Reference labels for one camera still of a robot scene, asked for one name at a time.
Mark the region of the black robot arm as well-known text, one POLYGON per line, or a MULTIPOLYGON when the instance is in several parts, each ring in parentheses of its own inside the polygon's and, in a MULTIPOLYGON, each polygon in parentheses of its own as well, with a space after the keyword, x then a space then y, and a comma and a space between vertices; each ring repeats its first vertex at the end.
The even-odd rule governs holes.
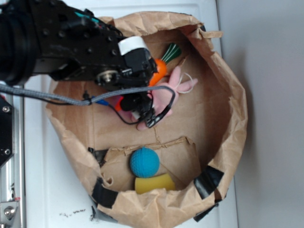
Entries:
POLYGON ((0 10, 0 79, 7 85, 45 74, 115 91, 146 87, 157 70, 141 37, 124 36, 89 10, 61 0, 10 0, 0 10))

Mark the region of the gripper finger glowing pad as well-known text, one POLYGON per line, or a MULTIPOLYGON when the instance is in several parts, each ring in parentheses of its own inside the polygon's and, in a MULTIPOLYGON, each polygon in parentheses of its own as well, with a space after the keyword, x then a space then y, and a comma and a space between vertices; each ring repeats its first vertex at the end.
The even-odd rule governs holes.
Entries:
POLYGON ((148 128, 157 124, 157 117, 153 107, 152 93, 133 93, 122 95, 118 101, 118 116, 128 125, 145 123, 148 128), (134 122, 126 121, 120 112, 129 112, 135 119, 134 122))

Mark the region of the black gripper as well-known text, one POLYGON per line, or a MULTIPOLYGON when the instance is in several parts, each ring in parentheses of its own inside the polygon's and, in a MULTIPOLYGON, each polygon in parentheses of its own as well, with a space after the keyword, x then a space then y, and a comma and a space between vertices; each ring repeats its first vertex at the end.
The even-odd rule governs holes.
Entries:
POLYGON ((56 81, 94 81, 113 91, 143 87, 156 63, 140 36, 125 37, 115 27, 60 0, 33 0, 37 35, 34 74, 56 81))

